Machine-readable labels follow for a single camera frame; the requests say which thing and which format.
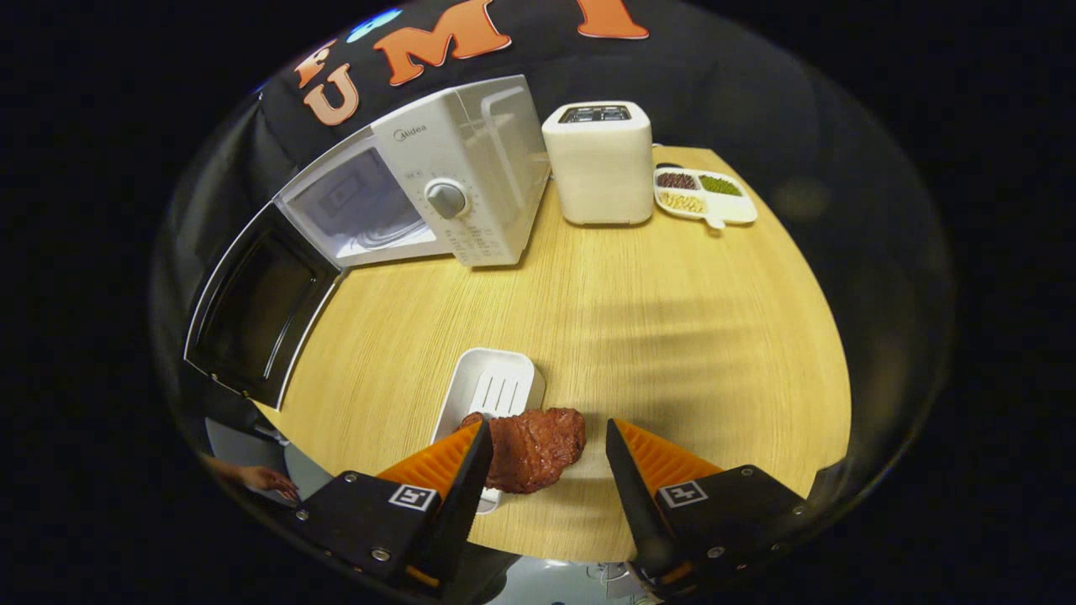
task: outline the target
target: steak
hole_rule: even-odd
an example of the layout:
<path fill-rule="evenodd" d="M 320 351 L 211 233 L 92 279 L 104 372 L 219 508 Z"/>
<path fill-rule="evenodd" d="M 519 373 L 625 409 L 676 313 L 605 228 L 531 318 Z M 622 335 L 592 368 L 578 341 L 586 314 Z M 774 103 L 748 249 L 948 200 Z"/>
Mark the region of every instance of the steak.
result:
<path fill-rule="evenodd" d="M 464 418 L 456 431 L 482 421 L 482 412 Z M 526 410 L 490 420 L 493 463 L 485 487 L 511 494 L 529 494 L 561 479 L 586 446 L 583 414 L 569 408 Z"/>

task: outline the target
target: black background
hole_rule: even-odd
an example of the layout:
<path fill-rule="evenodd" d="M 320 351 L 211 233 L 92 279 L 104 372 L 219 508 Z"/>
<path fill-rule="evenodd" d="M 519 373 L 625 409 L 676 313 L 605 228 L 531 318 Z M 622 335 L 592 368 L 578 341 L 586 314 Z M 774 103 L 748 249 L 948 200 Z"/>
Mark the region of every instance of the black background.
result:
<path fill-rule="evenodd" d="M 721 6 L 887 126 L 926 177 L 960 279 L 951 380 L 919 440 L 862 506 L 751 588 L 1029 600 L 1060 586 L 1050 563 L 1071 525 L 1059 437 L 1076 369 L 1060 248 L 1072 45 L 1051 25 L 1060 15 L 1027 5 L 882 4 Z M 9 276 L 26 291 L 12 333 L 29 336 L 15 382 L 26 391 L 9 405 L 19 590 L 372 602 L 207 480 L 152 374 L 145 293 L 164 200 L 197 146 L 281 65 L 374 9 L 195 1 L 5 15 L 26 24 L 14 28 L 6 112 L 27 164 L 8 168 Z"/>

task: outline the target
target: white tray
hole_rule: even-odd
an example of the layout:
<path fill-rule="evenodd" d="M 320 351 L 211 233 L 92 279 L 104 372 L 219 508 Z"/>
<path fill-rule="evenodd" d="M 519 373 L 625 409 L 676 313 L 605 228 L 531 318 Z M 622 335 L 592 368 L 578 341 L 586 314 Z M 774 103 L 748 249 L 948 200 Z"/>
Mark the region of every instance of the white tray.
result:
<path fill-rule="evenodd" d="M 657 184 L 657 178 L 662 174 L 688 174 L 692 178 L 695 183 L 696 189 L 680 189 L 676 187 L 663 187 Z M 732 183 L 737 189 L 739 189 L 742 195 L 728 195 L 719 194 L 716 192 L 708 192 L 703 186 L 702 181 L 698 180 L 699 177 L 711 177 L 714 179 L 722 179 Z M 748 225 L 753 223 L 759 217 L 759 210 L 754 207 L 751 201 L 751 196 L 747 195 L 747 189 L 744 187 L 736 178 L 725 174 L 723 172 L 710 172 L 708 170 L 692 170 L 690 168 L 659 168 L 654 170 L 654 199 L 656 200 L 662 192 L 668 192 L 671 194 L 685 195 L 700 198 L 706 202 L 707 212 L 714 219 L 728 223 L 730 225 Z M 662 203 L 657 203 L 663 210 L 669 213 L 677 214 L 684 217 L 698 217 L 694 213 L 677 212 L 665 207 Z"/>
<path fill-rule="evenodd" d="M 469 349 L 459 356 L 444 395 L 441 417 L 430 444 L 452 434 L 467 414 L 481 411 L 485 418 L 519 416 L 541 407 L 546 379 L 534 362 L 521 353 L 495 349 Z M 500 490 L 482 488 L 478 513 L 493 512 Z"/>

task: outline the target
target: white container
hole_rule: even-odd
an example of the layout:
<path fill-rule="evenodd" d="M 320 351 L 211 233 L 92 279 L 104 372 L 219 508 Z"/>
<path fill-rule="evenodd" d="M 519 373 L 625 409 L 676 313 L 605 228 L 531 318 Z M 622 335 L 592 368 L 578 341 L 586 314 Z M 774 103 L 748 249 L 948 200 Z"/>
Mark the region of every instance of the white container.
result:
<path fill-rule="evenodd" d="M 519 416 L 541 407 L 546 379 L 526 355 L 495 349 L 469 349 L 459 356 L 444 395 L 430 444 L 448 437 L 463 419 L 481 411 L 486 419 Z M 482 488 L 478 513 L 493 512 L 500 490 Z"/>
<path fill-rule="evenodd" d="M 629 101 L 558 108 L 541 127 L 561 196 L 578 225 L 634 224 L 654 211 L 650 118 Z"/>

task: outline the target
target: microwave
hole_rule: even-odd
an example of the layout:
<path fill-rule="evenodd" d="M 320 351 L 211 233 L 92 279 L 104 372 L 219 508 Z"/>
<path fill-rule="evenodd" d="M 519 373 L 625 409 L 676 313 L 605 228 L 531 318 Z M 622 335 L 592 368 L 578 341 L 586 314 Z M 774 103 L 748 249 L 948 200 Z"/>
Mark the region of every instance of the microwave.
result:
<path fill-rule="evenodd" d="M 370 123 L 281 188 L 210 275 L 184 360 L 280 408 L 337 284 L 371 263 L 514 265 L 550 174 L 523 75 L 445 88 Z"/>

